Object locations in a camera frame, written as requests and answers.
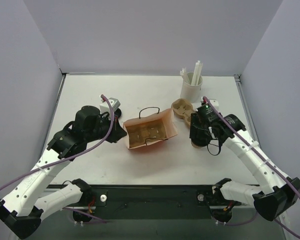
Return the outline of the orange paper bag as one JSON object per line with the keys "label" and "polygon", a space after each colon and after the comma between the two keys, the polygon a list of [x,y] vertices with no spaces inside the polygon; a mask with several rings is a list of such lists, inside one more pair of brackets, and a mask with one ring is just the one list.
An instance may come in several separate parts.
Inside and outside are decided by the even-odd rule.
{"label": "orange paper bag", "polygon": [[126,120],[123,129],[127,133],[123,139],[129,150],[167,141],[178,135],[171,108]]}

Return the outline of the brown cardboard cup carrier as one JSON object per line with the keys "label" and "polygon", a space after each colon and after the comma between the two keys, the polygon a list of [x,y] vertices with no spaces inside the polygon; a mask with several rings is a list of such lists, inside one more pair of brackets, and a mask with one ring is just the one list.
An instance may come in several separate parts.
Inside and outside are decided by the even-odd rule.
{"label": "brown cardboard cup carrier", "polygon": [[147,122],[126,127],[129,138],[129,148],[148,146],[157,140],[167,139],[165,127],[162,122]]}

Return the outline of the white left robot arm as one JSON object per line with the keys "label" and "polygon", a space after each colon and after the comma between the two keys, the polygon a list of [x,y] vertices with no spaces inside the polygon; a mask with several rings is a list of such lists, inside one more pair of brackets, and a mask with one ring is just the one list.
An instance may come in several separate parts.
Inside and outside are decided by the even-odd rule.
{"label": "white left robot arm", "polygon": [[78,178],[45,197],[41,194],[52,180],[81,155],[90,142],[104,140],[116,143],[127,135],[120,126],[121,110],[104,113],[95,106],[83,106],[64,128],[56,132],[42,156],[18,186],[0,199],[0,220],[24,240],[41,222],[62,208],[78,203],[85,206],[96,199],[92,187]]}

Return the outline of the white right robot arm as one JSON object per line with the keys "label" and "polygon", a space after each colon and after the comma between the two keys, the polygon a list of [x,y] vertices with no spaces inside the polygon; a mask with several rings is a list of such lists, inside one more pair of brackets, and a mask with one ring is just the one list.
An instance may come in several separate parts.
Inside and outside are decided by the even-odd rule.
{"label": "white right robot arm", "polygon": [[208,102],[202,103],[191,114],[189,137],[198,147],[207,147],[211,141],[217,141],[220,148],[226,146],[257,181],[253,186],[230,178],[220,180],[212,186],[215,203],[228,200],[253,206],[264,219],[273,221],[300,198],[300,179],[275,167],[234,114],[222,117]]}

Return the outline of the white straw holder cup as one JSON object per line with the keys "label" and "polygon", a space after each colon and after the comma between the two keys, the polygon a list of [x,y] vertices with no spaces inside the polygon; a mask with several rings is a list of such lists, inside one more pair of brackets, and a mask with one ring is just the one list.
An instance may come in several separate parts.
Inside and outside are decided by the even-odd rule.
{"label": "white straw holder cup", "polygon": [[201,95],[202,83],[203,83],[202,76],[199,77],[197,85],[191,85],[187,81],[183,80],[182,88],[180,92],[180,98],[186,99],[191,103],[196,102]]}

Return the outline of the white wrapped straw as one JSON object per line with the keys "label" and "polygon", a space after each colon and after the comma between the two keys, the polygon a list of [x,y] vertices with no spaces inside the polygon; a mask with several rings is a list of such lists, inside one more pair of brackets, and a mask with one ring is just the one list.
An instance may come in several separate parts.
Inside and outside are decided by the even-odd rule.
{"label": "white wrapped straw", "polygon": [[187,72],[187,68],[182,68],[182,70],[180,71],[180,76],[182,77],[182,79],[189,85],[191,85],[191,80],[189,79],[188,76],[188,72]]}
{"label": "white wrapped straw", "polygon": [[202,67],[203,67],[203,63],[198,60],[195,63],[195,67],[194,67],[194,71],[193,71],[193,75],[192,75],[192,80],[191,80],[191,85],[192,86],[197,86],[199,83],[199,78],[201,75],[201,71],[202,71]]}

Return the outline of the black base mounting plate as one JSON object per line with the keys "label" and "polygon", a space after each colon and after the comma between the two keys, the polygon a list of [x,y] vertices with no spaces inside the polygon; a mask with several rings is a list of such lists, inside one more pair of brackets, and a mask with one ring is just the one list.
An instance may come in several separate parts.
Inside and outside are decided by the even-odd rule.
{"label": "black base mounting plate", "polygon": [[211,185],[93,185],[91,196],[72,204],[103,220],[202,220],[232,202]]}

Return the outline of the aluminium frame rail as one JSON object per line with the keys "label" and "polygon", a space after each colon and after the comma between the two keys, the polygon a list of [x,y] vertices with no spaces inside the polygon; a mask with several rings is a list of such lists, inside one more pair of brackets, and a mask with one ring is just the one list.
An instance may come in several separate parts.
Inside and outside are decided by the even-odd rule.
{"label": "aluminium frame rail", "polygon": [[[253,140],[256,140],[259,143],[258,147],[260,149],[262,149],[261,148],[261,142],[260,142],[260,140],[258,138],[257,131],[256,131],[256,128],[255,128],[255,125],[254,125],[254,122],[253,122],[253,118],[252,118],[250,109],[248,107],[248,102],[246,100],[246,97],[245,97],[245,94],[244,94],[244,91],[243,91],[242,81],[240,79],[240,75],[235,74],[233,77],[234,77],[234,80],[236,82],[238,93],[239,93],[239,96],[240,96],[240,99],[241,99],[241,103],[242,103],[242,106],[243,106],[243,109],[244,109],[245,117],[247,119],[247,125],[248,125],[248,128],[249,128],[250,135],[253,138]],[[290,225],[289,218],[288,218],[288,215],[287,215],[286,212],[283,212],[278,217],[278,221],[280,223],[284,224],[285,226],[289,226]]]}

